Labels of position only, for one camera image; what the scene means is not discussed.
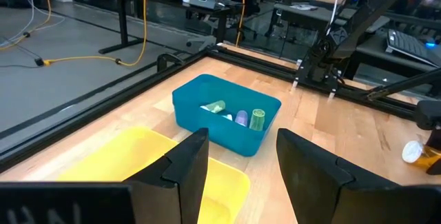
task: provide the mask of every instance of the standing desk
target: standing desk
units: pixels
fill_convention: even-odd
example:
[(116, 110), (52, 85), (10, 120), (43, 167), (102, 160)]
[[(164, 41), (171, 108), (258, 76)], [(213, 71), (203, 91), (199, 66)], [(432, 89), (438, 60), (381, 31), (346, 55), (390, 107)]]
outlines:
[[(262, 54), (228, 47), (258, 59), (296, 68), (293, 63)], [(230, 63), (206, 57), (150, 88), (89, 125), (71, 133), (23, 162), (0, 174), (0, 181), (51, 181), (133, 126), (147, 126), (176, 141), (190, 133), (177, 126), (172, 91), (200, 74), (207, 73), (274, 96), (281, 109), (267, 138), (253, 157), (243, 157), (210, 143), (209, 155), (233, 166), (251, 180), (249, 196), (237, 223), (296, 223), (294, 212), (278, 166), (276, 135), (278, 128), (291, 131), (315, 144), (403, 185), (441, 183), (440, 176), (429, 176), (406, 164), (401, 151), (406, 142), (426, 141), (429, 132), (412, 121), (379, 112), (352, 102), (328, 97)], [(359, 87), (368, 86), (347, 80)], [(395, 94), (392, 97), (416, 103), (416, 99)]]

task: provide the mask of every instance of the gray floor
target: gray floor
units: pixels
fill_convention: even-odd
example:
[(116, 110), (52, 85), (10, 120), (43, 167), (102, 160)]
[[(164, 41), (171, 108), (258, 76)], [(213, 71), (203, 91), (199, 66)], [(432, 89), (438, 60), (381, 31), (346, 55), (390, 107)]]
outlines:
[[(76, 17), (92, 23), (99, 23), (106, 28), (118, 30), (118, 19), (114, 14), (96, 11), (73, 4), (55, 6), (54, 11)], [(0, 38), (15, 35), (29, 21), (30, 10), (0, 8)], [(36, 13), (34, 23), (41, 23), (45, 16)], [(48, 25), (59, 19), (52, 18)], [(142, 37), (143, 26), (138, 21), (128, 21), (129, 33)], [(196, 48), (185, 47), (185, 41), (194, 37), (194, 34), (181, 32), (173, 28), (161, 28), (158, 25), (148, 25), (147, 39), (155, 43), (147, 43), (145, 54), (141, 62), (134, 67), (116, 65), (114, 62), (102, 59), (72, 60), (54, 63), (44, 68), (34, 67), (34, 59), (58, 59), (64, 57), (80, 57), (100, 55), (100, 48), (119, 43), (119, 33), (98, 28), (90, 24), (66, 18), (63, 23), (45, 30), (32, 33), (30, 38), (20, 43), (20, 47), (0, 51), (0, 134), (19, 123), (31, 119), (58, 107), (68, 101), (78, 98), (107, 83), (125, 76), (143, 66), (152, 63), (157, 56), (164, 52), (177, 52), (185, 49), (192, 52)], [(121, 58), (125, 62), (133, 62), (138, 58), (142, 44), (125, 48), (107, 54), (110, 57)], [(141, 80), (155, 72), (148, 70), (141, 77), (122, 82), (112, 89), (92, 97), (89, 103), (103, 99), (117, 90), (126, 88), (134, 81)], [(60, 121), (67, 116), (85, 108), (86, 105), (76, 104), (69, 110), (54, 115), (51, 121)], [(18, 141), (38, 132), (48, 124), (48, 120), (41, 121), (15, 136), (9, 136), (0, 143), (2, 148), (10, 147), (9, 141)]]

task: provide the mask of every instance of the blue plastic bin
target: blue plastic bin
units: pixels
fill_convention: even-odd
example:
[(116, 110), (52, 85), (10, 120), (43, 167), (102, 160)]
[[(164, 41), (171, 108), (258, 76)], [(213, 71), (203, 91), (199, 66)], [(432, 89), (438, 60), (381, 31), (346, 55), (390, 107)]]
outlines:
[[(239, 110), (247, 111), (248, 125), (254, 109), (264, 110), (263, 130), (250, 130), (226, 119), (220, 113), (214, 114), (200, 108), (202, 105), (219, 100), (224, 100), (226, 112), (233, 114), (233, 120)], [(173, 91), (173, 105), (176, 122), (182, 128), (190, 132), (195, 132), (199, 128), (209, 128), (211, 141), (243, 156), (253, 156), (266, 137), (282, 103), (266, 94), (212, 75), (202, 74)]]

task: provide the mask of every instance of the green cup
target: green cup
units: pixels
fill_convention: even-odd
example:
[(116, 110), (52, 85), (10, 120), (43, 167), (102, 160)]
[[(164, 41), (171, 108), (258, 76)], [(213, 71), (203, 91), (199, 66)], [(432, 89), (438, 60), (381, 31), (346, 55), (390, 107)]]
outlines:
[(251, 121), (249, 122), (249, 128), (255, 131), (262, 131), (264, 123), (265, 123), (265, 111), (261, 109), (253, 110)]

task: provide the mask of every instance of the white cable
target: white cable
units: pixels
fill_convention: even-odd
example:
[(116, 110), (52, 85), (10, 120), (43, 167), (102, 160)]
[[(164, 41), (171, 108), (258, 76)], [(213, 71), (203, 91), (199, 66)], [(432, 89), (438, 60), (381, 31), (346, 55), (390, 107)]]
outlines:
[(337, 11), (337, 5), (338, 5), (338, 0), (336, 0), (336, 2), (334, 3), (334, 10), (332, 10), (331, 21), (329, 22), (329, 28), (328, 28), (326, 35), (328, 35), (329, 32), (331, 32), (331, 25), (334, 22), (334, 17), (336, 15), (336, 11)]
[[(34, 5), (34, 0), (28, 0), (28, 2), (30, 2), (31, 6)], [(18, 32), (16, 35), (14, 35), (13, 37), (9, 38), (7, 41), (3, 42), (2, 44), (0, 44), (0, 47), (8, 45), (10, 42), (14, 42), (18, 39), (20, 39), (20, 37), (23, 35), (23, 32), (26, 30), (26, 28), (28, 28), (30, 26), (30, 24), (34, 21), (34, 8), (32, 8), (32, 16), (28, 22), (28, 24), (20, 31)]]

